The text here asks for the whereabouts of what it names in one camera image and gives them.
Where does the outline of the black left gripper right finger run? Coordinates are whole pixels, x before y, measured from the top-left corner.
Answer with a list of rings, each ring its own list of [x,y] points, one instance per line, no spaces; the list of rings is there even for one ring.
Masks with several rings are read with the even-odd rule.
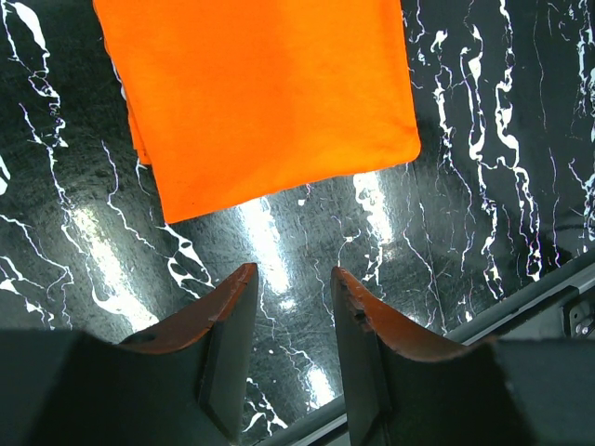
[[[354,445],[590,445],[594,344],[464,346],[411,321],[334,268],[331,294]]]

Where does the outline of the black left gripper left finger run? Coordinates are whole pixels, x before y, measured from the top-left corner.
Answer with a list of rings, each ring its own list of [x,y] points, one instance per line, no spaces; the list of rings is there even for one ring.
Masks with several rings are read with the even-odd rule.
[[[1,333],[5,445],[234,445],[258,300],[246,263],[118,344],[82,331]]]

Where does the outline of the orange t-shirt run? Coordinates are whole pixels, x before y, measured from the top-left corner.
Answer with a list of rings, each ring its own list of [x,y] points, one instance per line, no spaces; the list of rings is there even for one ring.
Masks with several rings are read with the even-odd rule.
[[[98,1],[169,224],[416,159],[397,1]]]

